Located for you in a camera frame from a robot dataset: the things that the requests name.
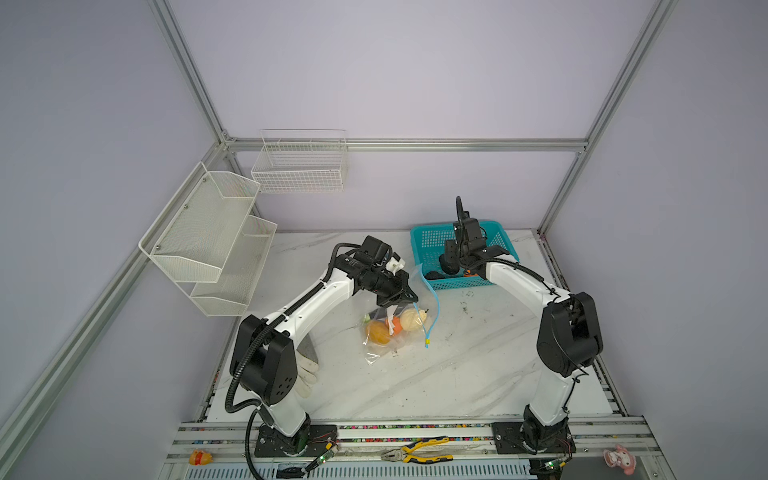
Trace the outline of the cream round toy food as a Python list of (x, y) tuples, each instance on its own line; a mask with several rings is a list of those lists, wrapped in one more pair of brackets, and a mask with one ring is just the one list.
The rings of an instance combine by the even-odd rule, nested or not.
[(428, 311), (418, 307), (404, 309), (400, 315), (400, 322), (403, 331), (414, 332), (423, 330), (428, 319)]

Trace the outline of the dark avocado toy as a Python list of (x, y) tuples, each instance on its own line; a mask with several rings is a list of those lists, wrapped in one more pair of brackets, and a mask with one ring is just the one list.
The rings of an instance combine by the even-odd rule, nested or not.
[(426, 280), (435, 281), (435, 280), (445, 279), (446, 276), (444, 274), (440, 273), (440, 272), (437, 272), (437, 271), (430, 271), (430, 272), (427, 272), (424, 275), (424, 278)]
[(441, 270), (449, 276), (455, 276), (461, 270), (460, 260), (455, 255), (449, 255), (447, 253), (440, 255), (439, 264)]

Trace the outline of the clear zip top bag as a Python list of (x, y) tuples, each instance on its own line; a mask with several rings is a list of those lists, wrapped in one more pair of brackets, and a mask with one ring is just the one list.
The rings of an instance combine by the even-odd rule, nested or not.
[(387, 356), (396, 356), (408, 347), (430, 348), (441, 305), (426, 274), (423, 263), (417, 264), (409, 274), (408, 286), (418, 297), (416, 301), (377, 307), (363, 316), (364, 358), (369, 365)]

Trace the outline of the yellow mango toy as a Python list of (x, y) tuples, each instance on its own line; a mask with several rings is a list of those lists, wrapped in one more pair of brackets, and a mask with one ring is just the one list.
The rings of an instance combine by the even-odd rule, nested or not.
[(366, 324), (366, 336), (370, 343), (388, 345), (391, 341), (389, 326), (385, 321), (372, 320)]

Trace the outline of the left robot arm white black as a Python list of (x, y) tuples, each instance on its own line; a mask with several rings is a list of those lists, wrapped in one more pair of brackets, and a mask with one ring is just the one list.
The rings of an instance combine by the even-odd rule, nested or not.
[(379, 307), (413, 304), (405, 262), (360, 260), (341, 255), (318, 281), (288, 305), (264, 318), (241, 321), (230, 361), (231, 380), (224, 409), (234, 414), (253, 408), (267, 425), (294, 437), (310, 424), (299, 400), (299, 360), (296, 348), (311, 330), (341, 303), (360, 291), (375, 295)]

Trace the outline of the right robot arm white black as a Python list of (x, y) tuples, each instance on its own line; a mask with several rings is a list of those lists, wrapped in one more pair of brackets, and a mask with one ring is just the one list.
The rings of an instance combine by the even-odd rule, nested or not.
[(463, 270), (501, 287), (539, 319), (536, 352), (544, 370), (524, 409), (521, 436), (525, 450), (544, 452), (566, 438), (575, 387), (603, 350), (595, 300), (547, 282), (504, 247), (490, 245), (480, 222), (462, 207), (453, 230), (441, 256), (443, 270)]

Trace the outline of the white work glove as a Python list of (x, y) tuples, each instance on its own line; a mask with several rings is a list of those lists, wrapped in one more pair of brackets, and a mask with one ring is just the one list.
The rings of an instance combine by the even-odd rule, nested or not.
[(297, 380), (294, 385), (297, 394), (304, 399), (310, 397), (312, 387), (317, 383), (319, 365), (315, 360), (307, 358), (301, 353), (296, 354)]

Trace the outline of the white mesh two-tier shelf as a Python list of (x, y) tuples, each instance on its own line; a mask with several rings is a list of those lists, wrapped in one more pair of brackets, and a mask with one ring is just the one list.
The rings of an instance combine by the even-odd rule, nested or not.
[(138, 243), (207, 317), (241, 317), (277, 225), (256, 214), (260, 184), (199, 163)]

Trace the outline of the pink white plush toy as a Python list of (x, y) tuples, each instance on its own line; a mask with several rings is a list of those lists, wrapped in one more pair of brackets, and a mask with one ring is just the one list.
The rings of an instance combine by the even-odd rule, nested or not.
[(605, 449), (603, 459), (609, 468), (619, 469), (627, 476), (632, 476), (637, 468), (636, 457), (622, 445)]

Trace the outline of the yellow handled pliers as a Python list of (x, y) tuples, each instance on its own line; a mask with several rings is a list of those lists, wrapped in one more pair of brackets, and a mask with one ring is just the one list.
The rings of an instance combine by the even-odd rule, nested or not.
[(386, 462), (399, 462), (406, 464), (434, 465), (450, 462), (454, 457), (450, 454), (441, 454), (433, 450), (433, 447), (450, 442), (446, 436), (422, 438), (405, 446), (386, 451), (380, 455), (380, 459)]

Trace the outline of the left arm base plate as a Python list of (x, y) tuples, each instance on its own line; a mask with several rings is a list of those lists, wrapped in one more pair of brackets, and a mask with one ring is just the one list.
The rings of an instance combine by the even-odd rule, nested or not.
[(262, 425), (253, 442), (252, 453), (256, 458), (317, 457), (335, 443), (338, 427), (333, 424), (311, 424), (302, 427), (294, 436), (283, 435), (276, 428)]

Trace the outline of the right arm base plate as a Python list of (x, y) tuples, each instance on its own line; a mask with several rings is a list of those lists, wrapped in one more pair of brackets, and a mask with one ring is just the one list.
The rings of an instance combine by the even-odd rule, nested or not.
[(554, 455), (575, 451), (568, 419), (551, 426), (541, 426), (536, 420), (494, 422), (491, 428), (498, 454)]

